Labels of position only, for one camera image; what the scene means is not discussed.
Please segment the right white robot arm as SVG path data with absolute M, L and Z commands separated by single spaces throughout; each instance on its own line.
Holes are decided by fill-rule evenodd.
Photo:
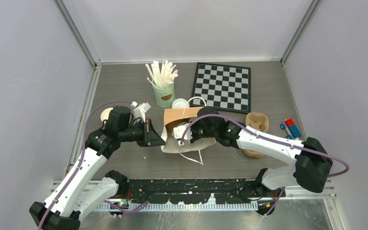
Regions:
M 315 138 L 308 137 L 301 141 L 270 135 L 222 116 L 209 106 L 197 112 L 196 119 L 188 125 L 186 132 L 191 132 L 191 142 L 213 138 L 222 146 L 254 150 L 286 163 L 284 167 L 260 170 L 252 189 L 263 197 L 279 188 L 295 185 L 321 193 L 333 165 L 332 159 Z

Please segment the brown paper bag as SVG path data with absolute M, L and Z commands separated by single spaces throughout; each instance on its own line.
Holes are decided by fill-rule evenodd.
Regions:
M 161 138 L 165 144 L 161 151 L 169 154 L 179 154 L 181 157 L 203 165 L 201 150 L 216 143 L 213 138 L 195 140 L 195 132 L 191 131 L 190 123 L 197 118 L 200 109 L 207 105 L 199 96 L 189 100 L 178 98 L 172 107 L 164 110 L 164 126 Z

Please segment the stack of pulp cup carriers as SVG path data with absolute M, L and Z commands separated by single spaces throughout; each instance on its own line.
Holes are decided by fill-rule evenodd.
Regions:
M 267 132 L 269 130 L 269 119 L 266 115 L 257 112 L 251 112 L 246 115 L 245 124 L 258 131 Z M 265 155 L 255 150 L 245 149 L 243 152 L 252 158 L 262 158 Z

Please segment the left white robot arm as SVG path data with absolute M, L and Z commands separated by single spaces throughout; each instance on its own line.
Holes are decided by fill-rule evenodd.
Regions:
M 115 106 L 103 125 L 90 135 L 70 172 L 44 202 L 34 202 L 29 212 L 40 230 L 77 230 L 81 222 L 105 200 L 123 198 L 129 191 L 126 176 L 109 171 L 89 191 L 84 188 L 95 173 L 123 142 L 136 142 L 140 147 L 165 145 L 152 122 L 145 117 L 148 103 Z

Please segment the stack of paper cups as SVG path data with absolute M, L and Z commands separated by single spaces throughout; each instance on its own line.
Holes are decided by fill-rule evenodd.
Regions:
M 113 108 L 112 108 L 112 107 L 104 109 L 104 110 L 101 112 L 100 120 L 101 120 L 102 122 L 107 121 L 107 120 L 108 120 L 108 118 L 109 118 L 109 114 L 110 114 L 110 112 L 111 112 L 112 110 L 113 110 Z

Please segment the stack of white lids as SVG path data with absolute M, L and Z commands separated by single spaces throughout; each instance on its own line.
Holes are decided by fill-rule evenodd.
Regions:
M 187 102 L 188 101 L 186 99 L 177 98 L 173 101 L 171 108 L 188 108 L 189 104 Z

